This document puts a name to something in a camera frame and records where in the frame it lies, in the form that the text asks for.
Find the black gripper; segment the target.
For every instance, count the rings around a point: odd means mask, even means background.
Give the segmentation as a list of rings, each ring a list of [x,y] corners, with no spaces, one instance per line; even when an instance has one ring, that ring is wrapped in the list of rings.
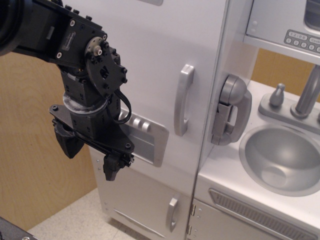
[[[62,105],[52,105],[54,132],[62,151],[73,159],[88,145],[104,154],[103,172],[107,181],[114,181],[117,173],[133,161],[134,143],[122,131],[117,118],[121,113],[120,99],[97,100],[85,106],[69,96]]]

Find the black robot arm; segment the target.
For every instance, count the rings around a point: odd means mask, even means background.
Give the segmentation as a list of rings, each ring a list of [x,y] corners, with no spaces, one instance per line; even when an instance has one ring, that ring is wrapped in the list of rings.
[[[121,104],[130,106],[120,87],[127,69],[91,17],[60,0],[3,0],[0,53],[15,52],[57,65],[64,85],[63,104],[53,105],[56,139],[68,158],[84,145],[104,154],[108,181],[134,160],[134,144],[121,130]]]

